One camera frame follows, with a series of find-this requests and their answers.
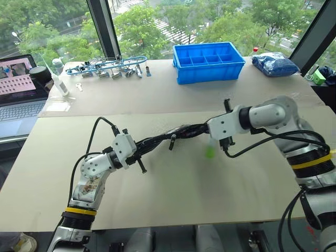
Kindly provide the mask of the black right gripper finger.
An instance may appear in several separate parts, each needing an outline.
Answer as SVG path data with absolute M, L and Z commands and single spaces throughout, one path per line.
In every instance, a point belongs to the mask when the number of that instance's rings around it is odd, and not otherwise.
M 208 130 L 207 121 L 204 122 L 204 123 L 191 124 L 189 126 L 189 129 L 191 129 L 191 130 Z
M 197 128 L 197 129 L 191 129 L 188 131 L 187 136 L 188 137 L 196 137 L 201 134 L 209 134 L 209 130 L 205 128 Z

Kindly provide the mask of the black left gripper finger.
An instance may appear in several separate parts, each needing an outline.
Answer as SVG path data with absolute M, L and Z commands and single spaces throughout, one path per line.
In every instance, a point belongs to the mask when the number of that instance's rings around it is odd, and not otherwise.
M 138 146 L 137 150 L 134 152 L 134 154 L 131 156 L 134 159 L 139 159 L 141 156 L 145 155 L 146 153 L 150 152 L 149 146 Z
M 159 140 L 146 138 L 136 143 L 137 152 L 150 152 L 159 145 Z

